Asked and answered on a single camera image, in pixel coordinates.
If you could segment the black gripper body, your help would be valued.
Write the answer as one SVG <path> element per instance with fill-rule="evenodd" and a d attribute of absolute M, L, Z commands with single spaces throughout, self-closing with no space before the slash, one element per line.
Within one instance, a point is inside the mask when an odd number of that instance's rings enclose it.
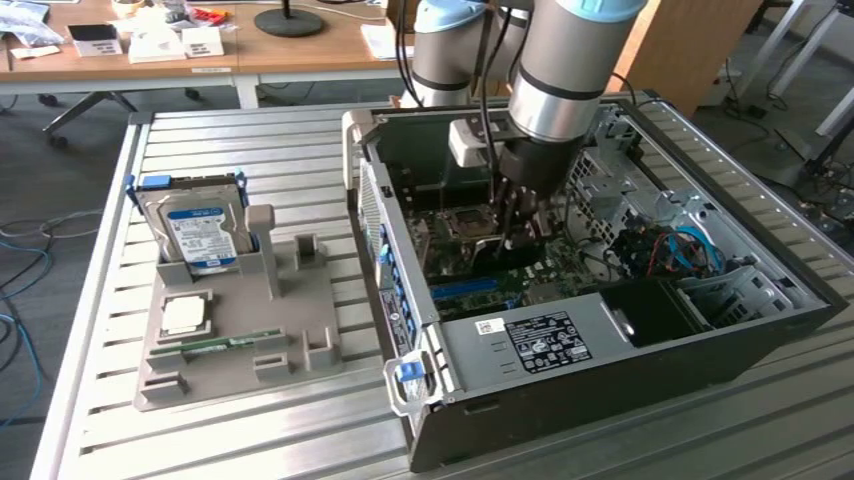
<path fill-rule="evenodd" d="M 500 154 L 500 174 L 539 196 L 552 196 L 563 185 L 583 144 L 584 136 L 566 142 L 512 139 L 504 143 Z"/>

